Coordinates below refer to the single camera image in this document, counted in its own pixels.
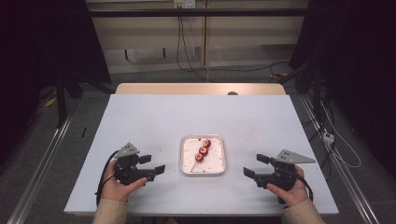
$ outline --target human hand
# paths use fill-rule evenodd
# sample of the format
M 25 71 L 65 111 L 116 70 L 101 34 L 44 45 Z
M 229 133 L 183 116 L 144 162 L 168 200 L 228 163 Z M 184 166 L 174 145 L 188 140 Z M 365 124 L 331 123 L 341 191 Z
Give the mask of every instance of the human hand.
M 134 183 L 131 183 L 130 185 L 123 185 L 117 181 L 116 177 L 113 176 L 116 165 L 117 161 L 112 161 L 106 169 L 105 178 L 103 181 L 107 180 L 108 178 L 110 179 L 108 179 L 108 181 L 103 185 L 102 198 L 127 202 L 129 195 L 133 191 L 144 186 L 148 182 L 148 179 L 143 177 L 136 180 Z
M 298 175 L 304 177 L 304 170 L 302 168 L 300 168 L 299 166 L 295 166 L 295 169 Z M 273 184 L 267 184 L 266 187 L 271 192 L 273 192 L 281 199 L 283 199 L 288 207 L 292 207 L 297 203 L 301 203 L 308 198 L 305 184 L 301 182 L 299 179 L 296 179 L 296 182 L 294 183 L 294 187 L 289 191 L 285 191 Z

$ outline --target wire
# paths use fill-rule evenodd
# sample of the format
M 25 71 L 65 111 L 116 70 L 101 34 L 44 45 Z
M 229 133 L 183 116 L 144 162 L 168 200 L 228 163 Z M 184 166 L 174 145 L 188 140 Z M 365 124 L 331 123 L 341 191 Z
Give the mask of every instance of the wire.
M 102 198 L 102 189 L 103 189 L 103 185 L 107 182 L 107 180 L 109 180 L 111 177 L 114 176 L 114 175 L 112 175 L 111 177 L 109 177 L 108 179 L 106 179 L 106 180 L 102 183 L 103 178 L 105 178 L 107 166 L 108 166 L 108 164 L 110 163 L 111 159 L 114 157 L 114 155 L 116 155 L 117 152 L 118 152 L 118 150 L 115 151 L 115 152 L 113 152 L 113 154 L 111 154 L 111 156 L 107 159 L 107 162 L 106 162 L 106 164 L 105 164 L 105 168 L 104 168 L 103 171 L 102 171 L 102 175 L 101 175 L 101 177 L 100 177 L 100 181 L 99 181 L 99 184 L 98 184 L 98 190 L 97 190 L 96 193 L 95 193 L 95 194 L 96 194 L 96 206 L 99 205 L 100 199 Z
M 200 62 L 200 60 L 198 59 L 198 57 L 195 55 L 195 46 L 194 46 L 194 41 L 192 40 L 191 37 L 191 27 L 192 27 L 192 21 L 191 21 L 191 17 L 190 17 L 190 41 L 191 41 L 191 48 L 192 48 L 192 55 Z M 203 63 L 202 66 L 206 69 L 206 82 L 209 82 L 209 68 L 207 68 Z
M 356 151 L 353 149 L 353 147 L 341 136 L 341 134 L 339 132 L 337 132 L 337 130 L 335 129 L 334 125 L 332 124 L 332 121 L 330 120 L 330 116 L 327 113 L 326 108 L 324 107 L 324 104 L 322 102 L 320 102 L 321 106 L 324 109 L 324 112 L 326 114 L 327 119 L 329 120 L 330 124 L 332 125 L 333 130 L 337 133 L 337 135 L 346 143 L 347 146 L 349 146 L 349 148 L 352 150 L 352 152 L 356 155 L 356 157 L 358 158 L 359 164 L 358 165 L 351 165 L 349 163 L 347 163 L 346 161 L 344 161 L 337 153 L 334 152 L 334 150 L 332 149 L 332 147 L 330 147 L 329 143 L 325 143 L 329 146 L 329 149 L 332 151 L 332 153 L 334 153 L 334 157 L 337 158 L 338 160 L 340 160 L 343 164 L 345 164 L 346 166 L 349 166 L 351 168 L 359 168 L 361 167 L 361 158 L 359 157 L 358 153 L 356 153 Z
M 293 176 L 294 178 L 299 179 L 301 182 L 303 182 L 304 185 L 308 188 L 308 196 L 309 196 L 309 199 L 310 199 L 312 202 L 314 201 L 314 192 L 312 191 L 311 187 L 309 187 L 308 182 L 306 182 L 306 180 L 305 180 L 301 175 L 299 175 L 299 174 L 297 174 L 297 173 L 294 173 L 294 172 L 290 172 L 290 171 L 288 171 L 288 170 L 284 170 L 284 169 L 282 169 L 282 171 L 285 172 L 285 173 L 287 173 L 287 174 L 289 174 L 289 175 L 291 175 L 291 176 Z
M 186 54 L 187 62 L 189 63 L 189 66 L 190 66 L 190 69 L 191 69 L 191 70 L 185 70 L 185 69 L 183 69 L 183 68 L 180 66 L 180 63 L 179 63 L 179 61 L 178 61 L 178 49 L 179 49 L 179 46 L 180 46 L 180 35 L 181 35 L 182 38 L 183 38 L 184 52 L 185 52 L 185 54 Z M 181 17 L 178 17 L 177 65 L 178 65 L 178 67 L 179 67 L 182 71 L 193 72 L 198 78 L 207 79 L 208 82 L 209 82 L 209 81 L 210 81 L 210 82 L 216 82 L 216 81 L 211 80 L 211 79 L 209 79 L 209 78 L 201 77 L 198 73 L 196 73 L 196 70 L 192 68 L 191 63 L 190 63 L 189 54 L 187 53 L 186 41 L 185 41 L 185 39 L 184 39 L 183 18 L 181 18 Z

